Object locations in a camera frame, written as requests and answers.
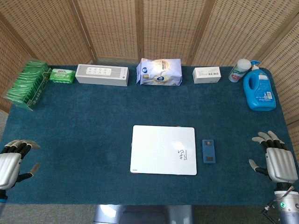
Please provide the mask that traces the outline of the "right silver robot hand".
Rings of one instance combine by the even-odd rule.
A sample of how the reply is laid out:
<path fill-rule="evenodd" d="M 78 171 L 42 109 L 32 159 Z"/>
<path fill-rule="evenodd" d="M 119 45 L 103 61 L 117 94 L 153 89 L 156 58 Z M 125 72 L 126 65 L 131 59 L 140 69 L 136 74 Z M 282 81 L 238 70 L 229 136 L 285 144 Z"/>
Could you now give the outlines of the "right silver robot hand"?
<path fill-rule="evenodd" d="M 276 184 L 275 191 L 294 189 L 293 184 L 298 180 L 298 174 L 293 154 L 287 149 L 286 144 L 272 131 L 259 132 L 252 141 L 263 147 L 267 167 L 262 168 L 250 159 L 251 168 L 268 176 Z"/>

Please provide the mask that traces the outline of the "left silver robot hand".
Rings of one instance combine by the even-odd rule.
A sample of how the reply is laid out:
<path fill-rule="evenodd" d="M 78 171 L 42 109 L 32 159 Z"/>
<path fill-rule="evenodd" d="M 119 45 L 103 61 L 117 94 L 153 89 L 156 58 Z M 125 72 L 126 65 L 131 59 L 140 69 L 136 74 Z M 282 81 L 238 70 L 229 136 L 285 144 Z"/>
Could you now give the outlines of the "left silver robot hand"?
<path fill-rule="evenodd" d="M 24 157 L 30 150 L 40 146 L 32 140 L 13 140 L 7 143 L 0 153 L 0 189 L 9 190 L 17 182 L 33 177 L 40 164 L 36 163 L 29 172 L 20 174 L 20 167 Z"/>

